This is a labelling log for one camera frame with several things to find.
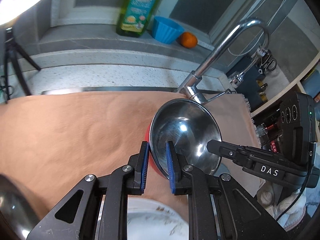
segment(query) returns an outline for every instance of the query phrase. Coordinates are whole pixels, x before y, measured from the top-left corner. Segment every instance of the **faucet spout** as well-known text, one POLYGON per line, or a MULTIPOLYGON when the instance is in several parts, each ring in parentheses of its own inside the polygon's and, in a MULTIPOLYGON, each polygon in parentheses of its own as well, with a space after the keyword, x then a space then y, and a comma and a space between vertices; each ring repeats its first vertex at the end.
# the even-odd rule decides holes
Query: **faucet spout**
POLYGON ((230 47, 230 45, 235 41, 235 39, 246 29, 259 26, 264 31, 264 42, 262 47, 266 49, 269 45, 270 33, 268 27, 257 18, 249 18, 243 21, 240 21, 230 33, 218 44, 214 51, 210 53, 210 55, 199 65, 199 67, 192 71, 187 78, 182 82, 182 84, 178 87, 177 92, 181 94, 185 94, 188 98, 193 98, 194 94, 190 93, 193 91, 188 87, 195 87, 202 79, 202 76, 208 69, 210 65, 218 60, 218 58, 230 47))

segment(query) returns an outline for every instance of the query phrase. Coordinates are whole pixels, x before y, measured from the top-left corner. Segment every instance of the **white cloth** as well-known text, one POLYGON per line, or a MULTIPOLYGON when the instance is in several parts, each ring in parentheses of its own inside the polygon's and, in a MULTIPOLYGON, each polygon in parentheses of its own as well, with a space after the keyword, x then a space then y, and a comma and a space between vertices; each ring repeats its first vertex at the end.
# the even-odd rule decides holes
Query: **white cloth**
MULTIPOLYGON (((276 219, 286 210, 298 196, 299 191, 294 192, 291 196, 282 200, 278 205, 275 205, 275 193, 272 183, 266 181, 265 184, 258 190, 257 198, 260 205, 276 219)), ((302 194, 296 203, 278 220, 278 223, 289 231, 298 225, 306 212, 306 196, 302 194)))

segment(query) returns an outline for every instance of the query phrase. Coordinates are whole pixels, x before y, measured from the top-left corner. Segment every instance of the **green bottle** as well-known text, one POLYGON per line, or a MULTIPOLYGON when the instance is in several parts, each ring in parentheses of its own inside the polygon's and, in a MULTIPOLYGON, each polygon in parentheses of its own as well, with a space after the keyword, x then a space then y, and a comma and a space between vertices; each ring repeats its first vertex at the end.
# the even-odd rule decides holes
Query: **green bottle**
POLYGON ((159 0, 124 0, 116 32, 123 36, 140 37, 158 2, 159 0))

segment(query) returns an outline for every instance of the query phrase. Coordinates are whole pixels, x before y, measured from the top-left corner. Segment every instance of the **faucet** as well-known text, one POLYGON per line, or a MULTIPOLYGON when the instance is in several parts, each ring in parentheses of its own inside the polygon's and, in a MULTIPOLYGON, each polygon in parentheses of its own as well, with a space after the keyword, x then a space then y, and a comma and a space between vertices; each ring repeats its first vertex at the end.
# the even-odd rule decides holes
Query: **faucet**
MULTIPOLYGON (((220 96, 222 94, 230 94, 231 90, 226 90, 223 93, 214 96, 213 98, 210 98, 207 100, 202 93, 199 92, 197 89, 197 84, 202 80, 202 76, 205 72, 210 68, 210 65, 218 60, 218 58, 227 50, 227 48, 230 47, 230 45, 235 41, 235 39, 246 29, 259 26, 264 31, 264 42, 262 45, 261 50, 265 50, 269 45, 270 40, 270 33, 268 30, 268 27, 259 19, 257 18, 249 18, 245 19, 243 21, 240 21, 236 24, 236 26, 233 27, 233 29, 230 31, 230 33, 221 41, 219 45, 216 46, 216 48, 213 50, 213 52, 210 53, 210 55, 200 64, 200 66, 196 69, 190 72, 190 74, 186 77, 186 79, 182 82, 182 84, 177 88, 176 92, 185 94, 187 98, 194 100, 201 105, 205 105, 211 100, 217 98, 217 96, 220 96)), ((232 83, 233 87, 237 87, 243 80, 244 74, 254 65, 254 63, 257 61, 259 56, 255 56, 253 63, 251 63, 244 71, 242 71, 240 74, 235 75, 234 78, 230 80, 230 83, 232 83)))

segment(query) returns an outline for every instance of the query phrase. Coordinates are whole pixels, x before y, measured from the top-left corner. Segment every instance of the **peach fabric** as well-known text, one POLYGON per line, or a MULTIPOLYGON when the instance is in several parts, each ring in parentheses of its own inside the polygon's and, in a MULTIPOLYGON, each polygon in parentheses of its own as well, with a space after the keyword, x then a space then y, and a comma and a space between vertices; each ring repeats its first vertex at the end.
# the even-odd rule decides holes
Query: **peach fabric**
MULTIPOLYGON (((84 92, 16 98, 0 105, 0 173, 22 183, 51 209, 87 174, 110 174, 138 153, 154 114, 183 95, 169 92, 84 92)), ((224 95, 206 105, 222 137, 258 147, 242 95, 224 95)), ((259 178, 223 160, 250 194, 259 178)), ((160 201, 188 220, 186 196, 170 193, 169 181, 151 167, 145 198, 160 201)))

